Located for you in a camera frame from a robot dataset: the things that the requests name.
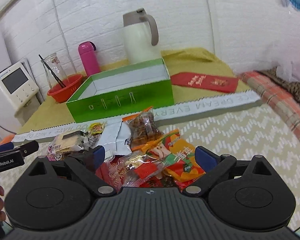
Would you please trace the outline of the cracker packet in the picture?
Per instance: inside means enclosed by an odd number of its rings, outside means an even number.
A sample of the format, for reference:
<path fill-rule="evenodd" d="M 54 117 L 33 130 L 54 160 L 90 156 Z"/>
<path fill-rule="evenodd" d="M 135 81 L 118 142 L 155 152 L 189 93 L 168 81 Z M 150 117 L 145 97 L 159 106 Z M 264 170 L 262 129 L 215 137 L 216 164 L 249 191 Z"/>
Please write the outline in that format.
<path fill-rule="evenodd" d="M 62 145 L 62 153 L 78 152 L 89 148 L 89 132 L 74 130 L 57 135 L 52 141 Z"/>

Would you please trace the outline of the white foil snack packet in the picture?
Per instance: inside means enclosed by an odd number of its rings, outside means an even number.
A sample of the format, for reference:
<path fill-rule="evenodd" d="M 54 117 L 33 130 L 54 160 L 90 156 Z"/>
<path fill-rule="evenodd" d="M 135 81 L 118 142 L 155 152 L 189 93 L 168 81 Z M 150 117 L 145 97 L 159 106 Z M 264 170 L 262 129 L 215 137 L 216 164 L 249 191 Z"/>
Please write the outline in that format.
<path fill-rule="evenodd" d="M 130 141 L 132 132 L 128 125 L 122 121 L 107 123 L 98 146 L 103 146 L 106 156 L 108 155 L 129 155 L 131 154 Z"/>

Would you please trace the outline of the brown snack orange-edged packet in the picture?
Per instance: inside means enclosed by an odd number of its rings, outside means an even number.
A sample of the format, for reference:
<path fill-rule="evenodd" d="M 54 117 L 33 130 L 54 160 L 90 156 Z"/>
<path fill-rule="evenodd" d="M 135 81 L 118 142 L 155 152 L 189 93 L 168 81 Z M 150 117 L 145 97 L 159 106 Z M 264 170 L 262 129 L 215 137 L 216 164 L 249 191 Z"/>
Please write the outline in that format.
<path fill-rule="evenodd" d="M 142 145 L 155 141 L 163 135 L 155 124 L 152 106 L 139 113 L 124 117 L 122 122 L 127 124 L 131 131 L 130 148 L 132 151 L 136 151 Z"/>

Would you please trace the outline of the red sausage packet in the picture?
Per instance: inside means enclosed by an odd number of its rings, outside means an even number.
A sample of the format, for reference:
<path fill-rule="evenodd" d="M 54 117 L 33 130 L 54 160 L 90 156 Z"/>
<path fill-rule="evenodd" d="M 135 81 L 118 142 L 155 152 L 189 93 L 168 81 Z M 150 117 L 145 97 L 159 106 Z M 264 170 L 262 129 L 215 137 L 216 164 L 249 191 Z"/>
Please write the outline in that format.
<path fill-rule="evenodd" d="M 112 186 L 116 192 L 119 192 L 122 187 L 121 178 L 116 168 L 118 160 L 118 157 L 114 157 L 112 161 L 105 161 L 95 171 L 95 175 L 108 185 Z"/>

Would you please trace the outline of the pink snack packet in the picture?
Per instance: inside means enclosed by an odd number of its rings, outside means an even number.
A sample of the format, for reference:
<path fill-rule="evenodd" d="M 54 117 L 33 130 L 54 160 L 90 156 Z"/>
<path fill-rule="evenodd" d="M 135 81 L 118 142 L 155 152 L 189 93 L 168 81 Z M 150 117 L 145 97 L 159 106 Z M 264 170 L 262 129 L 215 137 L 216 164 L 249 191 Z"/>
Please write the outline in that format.
<path fill-rule="evenodd" d="M 47 148 L 46 157 L 49 161 L 63 160 L 64 154 L 62 153 L 62 145 L 52 142 Z"/>

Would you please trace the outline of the yellow round snack packet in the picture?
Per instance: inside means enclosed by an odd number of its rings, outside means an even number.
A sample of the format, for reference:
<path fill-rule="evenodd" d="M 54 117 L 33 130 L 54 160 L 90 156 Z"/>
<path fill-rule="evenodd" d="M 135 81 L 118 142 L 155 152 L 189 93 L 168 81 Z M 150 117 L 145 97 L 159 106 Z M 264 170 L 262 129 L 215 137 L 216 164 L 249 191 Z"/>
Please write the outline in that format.
<path fill-rule="evenodd" d="M 106 127 L 106 122 L 94 122 L 90 124 L 88 131 L 91 135 L 102 134 Z"/>

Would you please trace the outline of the orange snack packet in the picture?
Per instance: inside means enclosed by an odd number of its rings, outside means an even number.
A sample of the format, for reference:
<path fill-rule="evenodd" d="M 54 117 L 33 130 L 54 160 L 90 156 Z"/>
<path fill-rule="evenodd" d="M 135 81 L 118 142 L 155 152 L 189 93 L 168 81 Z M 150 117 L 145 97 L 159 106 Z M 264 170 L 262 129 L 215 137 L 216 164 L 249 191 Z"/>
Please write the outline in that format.
<path fill-rule="evenodd" d="M 178 129 L 148 142 L 141 150 L 162 160 L 165 173 L 180 183 L 194 181 L 205 174 L 195 160 L 195 147 L 181 137 Z"/>

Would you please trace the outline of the clear red snack packet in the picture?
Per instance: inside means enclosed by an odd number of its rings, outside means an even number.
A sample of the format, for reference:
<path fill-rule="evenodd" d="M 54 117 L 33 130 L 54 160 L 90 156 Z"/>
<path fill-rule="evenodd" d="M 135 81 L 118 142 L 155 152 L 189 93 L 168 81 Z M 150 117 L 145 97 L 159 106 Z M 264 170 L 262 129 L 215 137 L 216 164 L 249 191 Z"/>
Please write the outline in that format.
<path fill-rule="evenodd" d="M 156 154 L 135 151 L 119 158 L 116 169 L 123 187 L 139 187 L 166 166 L 166 160 Z"/>

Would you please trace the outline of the white appliance with screen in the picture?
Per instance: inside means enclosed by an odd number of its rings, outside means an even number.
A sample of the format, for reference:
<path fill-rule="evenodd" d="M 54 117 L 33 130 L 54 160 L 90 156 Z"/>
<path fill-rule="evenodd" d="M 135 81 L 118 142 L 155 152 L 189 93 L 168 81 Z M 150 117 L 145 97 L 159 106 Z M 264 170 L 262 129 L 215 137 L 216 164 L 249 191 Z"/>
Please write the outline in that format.
<path fill-rule="evenodd" d="M 39 87 L 17 62 L 0 73 L 0 137 L 17 133 L 39 108 Z"/>

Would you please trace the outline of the clear glass carafe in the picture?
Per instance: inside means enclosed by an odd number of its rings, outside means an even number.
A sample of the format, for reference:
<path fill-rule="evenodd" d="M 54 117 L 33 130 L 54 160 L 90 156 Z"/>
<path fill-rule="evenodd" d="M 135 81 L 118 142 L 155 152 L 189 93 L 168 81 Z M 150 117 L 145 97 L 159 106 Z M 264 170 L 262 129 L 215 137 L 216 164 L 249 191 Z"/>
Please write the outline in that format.
<path fill-rule="evenodd" d="M 57 57 L 57 53 L 52 53 L 46 58 L 43 58 L 45 62 L 50 66 L 50 68 L 53 70 L 53 72 L 63 81 L 68 78 L 65 71 L 63 70 L 61 63 Z M 50 88 L 54 87 L 57 83 L 57 81 L 53 78 L 51 73 L 46 69 L 46 67 L 43 65 L 47 82 L 50 86 Z"/>

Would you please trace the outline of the red envelope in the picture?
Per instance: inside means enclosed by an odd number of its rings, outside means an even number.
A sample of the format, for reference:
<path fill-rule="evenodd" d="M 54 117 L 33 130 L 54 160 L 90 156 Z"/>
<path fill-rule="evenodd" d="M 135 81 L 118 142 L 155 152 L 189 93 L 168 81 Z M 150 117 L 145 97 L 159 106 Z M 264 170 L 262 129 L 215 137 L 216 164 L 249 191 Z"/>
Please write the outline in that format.
<path fill-rule="evenodd" d="M 239 78 L 207 75 L 192 72 L 181 72 L 171 76 L 172 85 L 212 90 L 222 93 L 234 93 Z"/>

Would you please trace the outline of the green cardboard box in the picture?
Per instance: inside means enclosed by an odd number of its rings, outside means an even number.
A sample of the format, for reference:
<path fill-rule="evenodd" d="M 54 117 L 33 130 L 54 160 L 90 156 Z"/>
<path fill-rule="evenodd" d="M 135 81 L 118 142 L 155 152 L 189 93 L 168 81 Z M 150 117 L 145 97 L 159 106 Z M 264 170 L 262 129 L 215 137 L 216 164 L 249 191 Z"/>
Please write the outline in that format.
<path fill-rule="evenodd" d="M 173 104 L 171 79 L 162 58 L 94 74 L 66 102 L 76 123 Z"/>

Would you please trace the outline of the yellow-green tablecloth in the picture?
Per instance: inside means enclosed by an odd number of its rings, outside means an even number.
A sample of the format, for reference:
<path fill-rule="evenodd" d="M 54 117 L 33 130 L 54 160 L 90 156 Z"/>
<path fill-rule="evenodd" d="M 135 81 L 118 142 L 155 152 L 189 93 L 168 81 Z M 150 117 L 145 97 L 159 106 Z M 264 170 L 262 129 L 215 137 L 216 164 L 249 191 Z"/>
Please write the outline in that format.
<path fill-rule="evenodd" d="M 216 55 L 204 48 L 163 50 L 161 55 L 170 75 L 193 72 L 234 77 L 231 68 Z M 220 95 L 220 92 L 172 86 L 175 103 Z M 57 103 L 48 96 L 18 134 L 75 122 L 65 103 Z"/>

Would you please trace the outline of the pink thermos bottle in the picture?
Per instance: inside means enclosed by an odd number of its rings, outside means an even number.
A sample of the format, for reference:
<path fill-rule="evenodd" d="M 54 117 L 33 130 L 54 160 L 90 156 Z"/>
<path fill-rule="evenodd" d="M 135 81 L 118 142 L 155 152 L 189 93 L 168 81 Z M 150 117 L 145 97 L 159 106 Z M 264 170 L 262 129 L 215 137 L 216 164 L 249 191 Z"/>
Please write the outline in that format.
<path fill-rule="evenodd" d="M 96 46 L 90 41 L 83 42 L 78 46 L 78 53 L 87 77 L 101 72 L 95 51 Z"/>

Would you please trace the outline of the white thermal carafe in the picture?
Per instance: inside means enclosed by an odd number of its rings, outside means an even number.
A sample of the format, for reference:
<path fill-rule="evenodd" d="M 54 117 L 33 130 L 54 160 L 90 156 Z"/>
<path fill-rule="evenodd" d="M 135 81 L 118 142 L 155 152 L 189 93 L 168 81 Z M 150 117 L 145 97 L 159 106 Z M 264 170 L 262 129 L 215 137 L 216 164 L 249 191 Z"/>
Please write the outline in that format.
<path fill-rule="evenodd" d="M 123 44 L 130 64 L 161 58 L 157 23 L 144 8 L 123 15 Z"/>

